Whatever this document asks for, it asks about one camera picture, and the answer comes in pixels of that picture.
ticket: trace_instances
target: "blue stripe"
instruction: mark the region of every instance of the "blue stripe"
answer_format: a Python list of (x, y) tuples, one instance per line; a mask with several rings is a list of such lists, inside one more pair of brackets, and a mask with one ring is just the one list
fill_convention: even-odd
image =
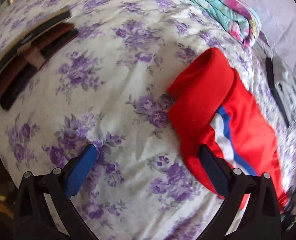
[(224, 121), (224, 136), (230, 141), (232, 150), (233, 150), (233, 159), (235, 162), (237, 162), (239, 165), (241, 165), (248, 173), (249, 175), (257, 176), (256, 171), (253, 169), (253, 167), (247, 163), (236, 151), (232, 143), (231, 139), (231, 132), (229, 128), (229, 121), (230, 121), (230, 116), (228, 113), (225, 111), (225, 108), (223, 106), (220, 106), (217, 110), (217, 113), (220, 114)]

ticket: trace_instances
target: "floral bedsheet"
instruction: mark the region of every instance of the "floral bedsheet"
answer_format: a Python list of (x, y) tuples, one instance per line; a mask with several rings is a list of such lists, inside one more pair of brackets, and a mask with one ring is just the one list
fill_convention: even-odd
[[(49, 173), (93, 143), (97, 164), (71, 200), (99, 239), (194, 239), (221, 205), (183, 164), (165, 93), (209, 47), (223, 51), (254, 93), (277, 132), (282, 167), (287, 148), (296, 154), (264, 76), (254, 79), (251, 51), (188, 0), (18, 0), (0, 17), (0, 52), (65, 5), (79, 35), (31, 79), (10, 111), (0, 107), (0, 156), (18, 186), (25, 171)], [(284, 177), (287, 189), (290, 175)]]

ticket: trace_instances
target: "white stripe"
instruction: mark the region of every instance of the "white stripe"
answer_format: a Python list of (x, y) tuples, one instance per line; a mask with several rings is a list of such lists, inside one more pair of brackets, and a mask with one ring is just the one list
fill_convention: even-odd
[(210, 122), (210, 126), (215, 130), (215, 141), (221, 149), (224, 159), (229, 162), (234, 168), (239, 168), (243, 173), (249, 173), (233, 159), (233, 149), (230, 141), (224, 136), (224, 120), (220, 114), (215, 113), (214, 118)]

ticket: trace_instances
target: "gray cloth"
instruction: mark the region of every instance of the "gray cloth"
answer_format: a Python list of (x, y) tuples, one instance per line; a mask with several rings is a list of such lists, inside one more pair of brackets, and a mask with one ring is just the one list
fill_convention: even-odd
[(275, 88), (285, 108), (288, 120), (296, 117), (296, 78), (288, 65), (279, 57), (272, 59)]

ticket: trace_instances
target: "screw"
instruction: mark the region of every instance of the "screw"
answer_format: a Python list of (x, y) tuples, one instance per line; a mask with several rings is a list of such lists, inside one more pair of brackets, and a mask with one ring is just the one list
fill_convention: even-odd
[(239, 168), (234, 168), (232, 171), (236, 175), (240, 175), (242, 173), (241, 169), (239, 169)]
[(25, 172), (24, 174), (23, 174), (23, 177), (25, 177), (25, 178), (28, 178), (28, 177), (30, 177), (31, 176), (31, 172), (30, 171), (27, 171), (27, 172)]
[(53, 169), (52, 173), (55, 174), (55, 175), (60, 174), (61, 173), (61, 168), (55, 168), (55, 169)]
[(269, 179), (269, 178), (270, 178), (270, 174), (269, 174), (268, 172), (264, 172), (264, 177), (265, 177), (266, 179)]

